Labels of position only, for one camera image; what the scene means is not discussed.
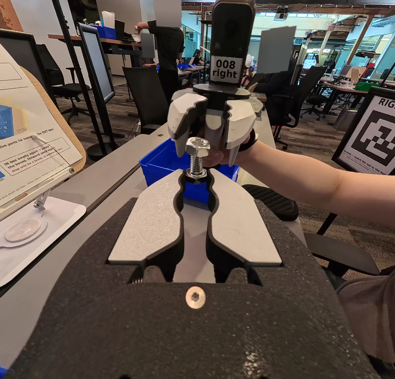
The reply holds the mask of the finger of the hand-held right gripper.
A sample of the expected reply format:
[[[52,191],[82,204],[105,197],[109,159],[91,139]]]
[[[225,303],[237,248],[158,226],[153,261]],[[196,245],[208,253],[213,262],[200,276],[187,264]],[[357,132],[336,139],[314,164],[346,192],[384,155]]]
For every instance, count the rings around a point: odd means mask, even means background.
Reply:
[[[207,97],[196,93],[185,93],[172,100],[167,116],[167,129],[179,158],[185,153],[186,142],[195,120],[205,115],[207,103]]]
[[[228,165],[233,166],[241,144],[253,129],[256,112],[250,100],[227,100],[224,112],[224,148],[229,151]]]

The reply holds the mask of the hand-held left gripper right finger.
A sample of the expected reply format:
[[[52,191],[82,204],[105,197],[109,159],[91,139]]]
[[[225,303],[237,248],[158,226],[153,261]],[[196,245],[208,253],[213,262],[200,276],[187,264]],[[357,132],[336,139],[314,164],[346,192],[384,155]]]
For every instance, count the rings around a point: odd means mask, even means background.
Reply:
[[[231,271],[249,275],[255,267],[278,267],[282,259],[253,197],[216,169],[207,170],[210,216],[206,256],[216,283],[225,283]]]

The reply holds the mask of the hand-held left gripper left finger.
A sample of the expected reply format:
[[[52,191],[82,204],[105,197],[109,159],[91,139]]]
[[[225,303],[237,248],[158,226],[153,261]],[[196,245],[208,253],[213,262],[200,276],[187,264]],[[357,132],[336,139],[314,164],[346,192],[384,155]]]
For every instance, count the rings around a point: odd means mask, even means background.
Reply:
[[[185,171],[178,169],[144,190],[108,257],[110,264],[160,268],[172,282],[175,269],[184,256]]]

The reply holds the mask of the steel hex nut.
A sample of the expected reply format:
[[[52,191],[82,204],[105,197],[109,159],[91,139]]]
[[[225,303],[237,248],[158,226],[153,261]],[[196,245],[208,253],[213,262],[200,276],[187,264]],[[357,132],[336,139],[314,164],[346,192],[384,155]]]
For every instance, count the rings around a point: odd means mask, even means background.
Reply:
[[[185,151],[190,155],[198,158],[207,157],[209,155],[210,143],[200,137],[190,137],[186,142]]]

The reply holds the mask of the thick steel bolt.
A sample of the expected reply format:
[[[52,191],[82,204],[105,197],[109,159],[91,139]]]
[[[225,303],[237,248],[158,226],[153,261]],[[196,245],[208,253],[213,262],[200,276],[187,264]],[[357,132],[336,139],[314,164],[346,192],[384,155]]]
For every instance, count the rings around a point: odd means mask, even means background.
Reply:
[[[206,182],[207,171],[203,167],[203,157],[190,155],[190,168],[185,172],[185,180],[190,184],[202,184]]]

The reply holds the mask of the person's right forearm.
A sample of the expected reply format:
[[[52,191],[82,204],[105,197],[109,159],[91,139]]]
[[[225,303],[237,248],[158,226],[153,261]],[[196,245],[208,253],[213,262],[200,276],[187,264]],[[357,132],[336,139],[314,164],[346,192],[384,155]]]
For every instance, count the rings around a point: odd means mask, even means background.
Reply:
[[[265,151],[264,183],[285,197],[339,215],[394,221],[394,176],[339,170],[307,156]]]

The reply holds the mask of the person's right hand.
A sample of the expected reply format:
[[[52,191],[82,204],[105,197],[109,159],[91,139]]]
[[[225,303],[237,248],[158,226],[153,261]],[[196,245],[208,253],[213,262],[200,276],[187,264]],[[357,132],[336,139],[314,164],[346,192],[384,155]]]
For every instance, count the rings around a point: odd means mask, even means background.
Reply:
[[[218,164],[229,164],[230,152],[221,143],[219,149],[209,150],[208,156],[203,158],[203,166],[210,168]],[[276,149],[257,141],[247,150],[239,151],[234,163],[255,179],[268,184],[265,179],[268,175],[269,159],[275,152]]]

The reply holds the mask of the white board stand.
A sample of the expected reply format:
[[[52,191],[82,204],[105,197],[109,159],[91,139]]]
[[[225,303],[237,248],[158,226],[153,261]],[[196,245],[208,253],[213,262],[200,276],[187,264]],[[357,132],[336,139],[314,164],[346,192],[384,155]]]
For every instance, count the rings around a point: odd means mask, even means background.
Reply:
[[[51,196],[43,206],[35,208],[29,203],[1,221],[1,287],[16,278],[86,213],[83,205]],[[6,234],[23,223],[32,225],[30,233],[21,236],[22,240],[8,240]]]

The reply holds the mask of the black pole stand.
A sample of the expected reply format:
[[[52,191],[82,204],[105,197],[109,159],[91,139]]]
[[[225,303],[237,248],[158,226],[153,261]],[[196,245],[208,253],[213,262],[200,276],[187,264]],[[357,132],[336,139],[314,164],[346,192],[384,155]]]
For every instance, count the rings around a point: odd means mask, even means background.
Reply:
[[[76,51],[75,51],[73,43],[72,43],[72,39],[71,39],[71,36],[69,33],[69,28],[67,26],[67,22],[65,20],[65,17],[64,17],[63,11],[62,11],[60,1],[59,0],[52,0],[52,4],[55,9],[58,21],[59,21],[65,43],[67,45],[67,49],[68,49],[70,58],[72,60],[73,66],[75,68],[76,76],[77,76],[80,86],[82,88],[82,94],[83,94],[83,97],[84,97],[84,100],[85,100],[85,103],[86,103],[86,106],[88,109],[88,113],[89,113],[89,116],[90,116],[90,119],[91,119],[91,122],[92,122],[92,125],[94,128],[94,131],[96,132],[96,137],[98,139],[98,143],[90,146],[86,150],[86,153],[87,153],[87,156],[90,160],[98,161],[98,160],[104,158],[106,155],[113,152],[117,148],[117,145],[115,143],[105,143],[103,141],[103,137],[100,133],[98,121],[96,119],[96,114],[93,109],[88,90],[86,88],[85,80],[84,80],[84,77],[83,77],[83,74],[81,71],[78,57],[76,55]]]

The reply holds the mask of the black framed floor sign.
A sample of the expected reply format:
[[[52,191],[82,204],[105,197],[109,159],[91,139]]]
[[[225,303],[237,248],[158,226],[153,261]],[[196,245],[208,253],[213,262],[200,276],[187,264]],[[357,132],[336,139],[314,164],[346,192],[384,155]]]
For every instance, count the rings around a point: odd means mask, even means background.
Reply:
[[[106,64],[105,54],[96,28],[78,23],[78,30],[82,40],[82,52],[86,63],[88,75],[92,85],[94,100],[103,131],[111,143],[115,138],[124,138],[124,134],[113,133],[107,103],[115,96],[115,89]]]

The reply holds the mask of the grey trash can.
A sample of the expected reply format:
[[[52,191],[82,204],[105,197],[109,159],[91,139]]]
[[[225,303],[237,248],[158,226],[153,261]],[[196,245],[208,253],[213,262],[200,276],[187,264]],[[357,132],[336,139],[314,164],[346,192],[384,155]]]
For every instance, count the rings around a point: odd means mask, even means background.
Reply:
[[[357,110],[355,109],[342,109],[333,125],[334,129],[340,132],[346,132],[356,114]]]

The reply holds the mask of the wooden display board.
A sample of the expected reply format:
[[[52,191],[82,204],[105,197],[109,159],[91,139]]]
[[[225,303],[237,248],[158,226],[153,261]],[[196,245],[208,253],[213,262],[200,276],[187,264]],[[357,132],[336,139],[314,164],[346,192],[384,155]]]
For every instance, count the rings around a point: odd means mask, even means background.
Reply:
[[[37,90],[38,94],[42,98],[42,101],[46,105],[49,112],[52,114],[53,118],[62,128],[63,132],[67,135],[72,144],[76,147],[78,152],[82,155],[82,159],[72,164],[75,173],[80,172],[86,164],[86,151],[84,147],[82,146],[79,139],[76,137],[75,133],[72,131],[71,127],[67,124],[67,121],[61,115],[60,111],[57,109],[56,105],[53,103],[41,83],[29,71],[27,71],[23,67],[21,67],[21,69],[26,74],[27,78],[30,80],[34,88]]]

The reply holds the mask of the black framed marker sign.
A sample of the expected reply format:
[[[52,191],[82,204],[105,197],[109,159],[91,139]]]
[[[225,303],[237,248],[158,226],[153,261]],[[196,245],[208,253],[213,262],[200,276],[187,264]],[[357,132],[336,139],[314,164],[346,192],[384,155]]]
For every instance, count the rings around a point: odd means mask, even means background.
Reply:
[[[376,175],[395,174],[395,91],[372,87],[336,149],[341,168]]]

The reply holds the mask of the printed instruction sheet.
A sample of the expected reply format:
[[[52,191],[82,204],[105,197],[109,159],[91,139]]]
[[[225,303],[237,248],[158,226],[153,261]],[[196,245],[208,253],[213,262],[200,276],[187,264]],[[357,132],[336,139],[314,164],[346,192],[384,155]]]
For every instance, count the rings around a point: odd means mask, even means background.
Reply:
[[[70,175],[82,155],[3,46],[0,77],[2,211]]]

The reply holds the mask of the black monitor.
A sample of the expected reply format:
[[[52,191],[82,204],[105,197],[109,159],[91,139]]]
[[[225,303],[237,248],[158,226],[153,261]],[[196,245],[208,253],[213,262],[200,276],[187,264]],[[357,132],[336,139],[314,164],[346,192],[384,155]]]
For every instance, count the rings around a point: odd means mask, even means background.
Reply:
[[[0,43],[18,65],[29,71],[41,83],[58,108],[52,86],[40,58],[33,34],[1,29]]]

